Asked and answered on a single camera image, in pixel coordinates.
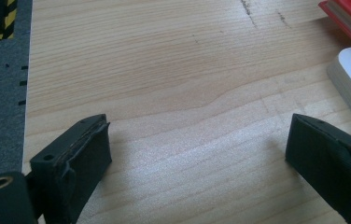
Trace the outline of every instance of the wood grain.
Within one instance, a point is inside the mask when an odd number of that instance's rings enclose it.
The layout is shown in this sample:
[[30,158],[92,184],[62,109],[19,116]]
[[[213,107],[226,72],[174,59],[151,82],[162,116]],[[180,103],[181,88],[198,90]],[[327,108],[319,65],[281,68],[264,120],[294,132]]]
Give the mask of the wood grain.
[[292,113],[351,133],[326,75],[350,40],[302,0],[35,0],[28,161],[106,113],[78,223],[342,223],[284,161]]

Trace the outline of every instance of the black clamp jaw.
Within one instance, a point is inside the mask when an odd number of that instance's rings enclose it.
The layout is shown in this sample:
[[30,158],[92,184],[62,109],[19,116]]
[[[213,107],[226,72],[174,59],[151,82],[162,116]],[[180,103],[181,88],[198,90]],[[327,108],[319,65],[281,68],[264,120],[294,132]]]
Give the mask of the black clamp jaw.
[[0,223],[77,223],[112,162],[105,115],[83,119],[31,160],[31,173],[0,174]]
[[325,121],[295,114],[286,161],[351,223],[351,135]]

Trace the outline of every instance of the yellow and black stripe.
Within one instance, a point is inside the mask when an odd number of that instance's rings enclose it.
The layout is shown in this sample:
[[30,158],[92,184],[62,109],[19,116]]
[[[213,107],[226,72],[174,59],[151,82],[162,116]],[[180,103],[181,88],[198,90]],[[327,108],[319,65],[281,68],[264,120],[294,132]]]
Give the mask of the yellow and black stripe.
[[13,37],[15,26],[17,0],[5,0],[4,5],[0,8],[1,27],[0,40]]

